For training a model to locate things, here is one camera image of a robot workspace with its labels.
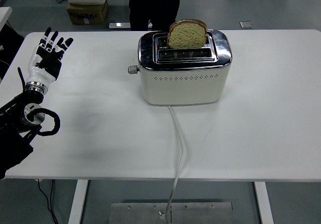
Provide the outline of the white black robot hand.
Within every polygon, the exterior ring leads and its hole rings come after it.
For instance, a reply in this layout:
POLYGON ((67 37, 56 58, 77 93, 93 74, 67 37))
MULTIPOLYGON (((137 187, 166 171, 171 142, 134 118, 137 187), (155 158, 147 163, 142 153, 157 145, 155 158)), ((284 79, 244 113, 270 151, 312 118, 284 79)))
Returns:
POLYGON ((73 43, 73 38, 65 40, 61 37, 57 40, 57 37, 57 31, 52 33, 51 28, 47 28, 40 39, 29 62, 29 78, 26 88, 35 88, 36 86, 48 88, 51 83, 57 80, 62 66, 62 58, 73 43))

